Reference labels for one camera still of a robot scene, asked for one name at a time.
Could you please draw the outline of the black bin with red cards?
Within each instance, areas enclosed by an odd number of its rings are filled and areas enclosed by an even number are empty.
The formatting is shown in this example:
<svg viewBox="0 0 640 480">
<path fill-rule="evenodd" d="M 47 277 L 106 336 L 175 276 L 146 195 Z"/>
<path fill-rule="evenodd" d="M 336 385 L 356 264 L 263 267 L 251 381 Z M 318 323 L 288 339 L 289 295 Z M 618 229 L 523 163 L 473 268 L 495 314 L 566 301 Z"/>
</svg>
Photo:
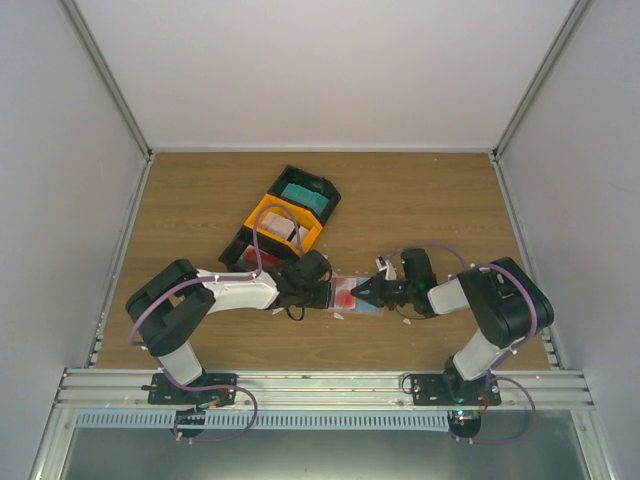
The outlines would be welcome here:
<svg viewBox="0 0 640 480">
<path fill-rule="evenodd" d="M 255 248 L 253 230 L 242 226 L 218 260 L 229 272 L 248 272 L 258 267 L 258 259 L 264 267 L 273 267 L 281 261 L 299 257 L 299 250 L 287 241 L 279 241 L 263 233 L 258 233 L 257 238 L 258 248 Z"/>
</svg>

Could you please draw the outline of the yellow bin with white cards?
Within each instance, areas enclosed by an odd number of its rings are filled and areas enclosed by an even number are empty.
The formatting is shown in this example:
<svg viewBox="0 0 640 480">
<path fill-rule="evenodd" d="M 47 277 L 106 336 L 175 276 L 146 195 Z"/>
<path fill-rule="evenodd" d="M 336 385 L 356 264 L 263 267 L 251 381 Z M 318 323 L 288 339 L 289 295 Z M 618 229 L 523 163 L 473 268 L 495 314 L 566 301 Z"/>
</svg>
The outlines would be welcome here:
<svg viewBox="0 0 640 480">
<path fill-rule="evenodd" d="M 244 222 L 244 226 L 277 245 L 289 248 L 295 255 L 308 252 L 323 230 L 314 213 L 290 201 L 265 194 Z"/>
</svg>

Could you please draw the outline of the black bin with teal cards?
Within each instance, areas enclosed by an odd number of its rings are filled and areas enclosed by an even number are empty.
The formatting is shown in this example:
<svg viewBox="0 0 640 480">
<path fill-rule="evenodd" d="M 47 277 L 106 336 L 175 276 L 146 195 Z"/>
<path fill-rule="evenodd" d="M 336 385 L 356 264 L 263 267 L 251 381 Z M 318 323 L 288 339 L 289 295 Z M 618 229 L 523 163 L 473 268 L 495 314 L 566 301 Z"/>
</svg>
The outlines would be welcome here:
<svg viewBox="0 0 640 480">
<path fill-rule="evenodd" d="M 267 193 L 309 209 L 322 225 L 342 199 L 331 181 L 292 165 L 284 168 Z"/>
</svg>

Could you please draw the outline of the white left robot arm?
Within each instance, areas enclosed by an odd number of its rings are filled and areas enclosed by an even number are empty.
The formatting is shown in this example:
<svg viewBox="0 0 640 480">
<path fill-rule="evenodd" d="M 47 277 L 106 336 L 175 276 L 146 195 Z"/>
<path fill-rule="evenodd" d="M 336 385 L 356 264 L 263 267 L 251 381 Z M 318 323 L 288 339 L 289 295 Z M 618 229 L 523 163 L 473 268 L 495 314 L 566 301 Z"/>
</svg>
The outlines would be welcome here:
<svg viewBox="0 0 640 480">
<path fill-rule="evenodd" d="M 331 274 L 330 262 L 316 250 L 241 273 L 198 270 L 186 259 L 176 260 L 126 302 L 133 321 L 128 343 L 157 360 L 181 402 L 196 403 L 207 387 L 190 337 L 206 316 L 238 309 L 326 309 Z"/>
</svg>

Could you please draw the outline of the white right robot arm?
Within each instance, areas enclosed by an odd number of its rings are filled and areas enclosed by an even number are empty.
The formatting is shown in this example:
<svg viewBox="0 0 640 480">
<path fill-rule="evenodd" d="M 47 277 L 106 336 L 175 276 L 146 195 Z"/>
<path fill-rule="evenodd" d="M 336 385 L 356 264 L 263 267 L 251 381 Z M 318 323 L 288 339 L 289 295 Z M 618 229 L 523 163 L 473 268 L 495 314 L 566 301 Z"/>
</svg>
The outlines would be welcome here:
<svg viewBox="0 0 640 480">
<path fill-rule="evenodd" d="M 426 318 L 455 311 L 472 312 L 477 330 L 464 348 L 451 356 L 443 370 L 443 393 L 451 403 L 464 405 L 480 383 L 508 356 L 553 324 L 550 300 L 510 257 L 469 267 L 440 283 L 426 251 L 400 251 L 404 276 L 398 278 L 388 256 L 377 259 L 378 273 L 351 294 L 374 307 L 392 310 L 410 305 Z"/>
</svg>

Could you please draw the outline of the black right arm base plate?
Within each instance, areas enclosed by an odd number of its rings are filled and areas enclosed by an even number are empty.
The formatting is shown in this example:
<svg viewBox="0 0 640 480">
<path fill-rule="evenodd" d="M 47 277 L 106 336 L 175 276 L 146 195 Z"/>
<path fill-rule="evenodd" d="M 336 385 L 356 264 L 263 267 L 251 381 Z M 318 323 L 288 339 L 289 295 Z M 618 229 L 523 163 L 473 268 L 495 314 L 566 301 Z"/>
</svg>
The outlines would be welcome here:
<svg viewBox="0 0 640 480">
<path fill-rule="evenodd" d="M 399 386 L 415 406 L 483 407 L 502 403 L 500 393 L 491 389 L 485 377 L 466 381 L 447 373 L 407 373 Z"/>
</svg>

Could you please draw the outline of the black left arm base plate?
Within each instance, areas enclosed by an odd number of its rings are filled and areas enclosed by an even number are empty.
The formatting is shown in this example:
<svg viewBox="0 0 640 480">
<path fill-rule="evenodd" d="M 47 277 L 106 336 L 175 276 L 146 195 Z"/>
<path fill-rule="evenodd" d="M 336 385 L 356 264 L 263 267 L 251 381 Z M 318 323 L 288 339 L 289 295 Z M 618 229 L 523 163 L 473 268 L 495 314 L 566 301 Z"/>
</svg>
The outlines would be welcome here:
<svg viewBox="0 0 640 480">
<path fill-rule="evenodd" d="M 205 372 L 191 384 L 178 387 L 164 373 L 157 373 L 141 390 L 151 405 L 226 406 L 234 404 L 237 380 L 234 373 Z"/>
</svg>

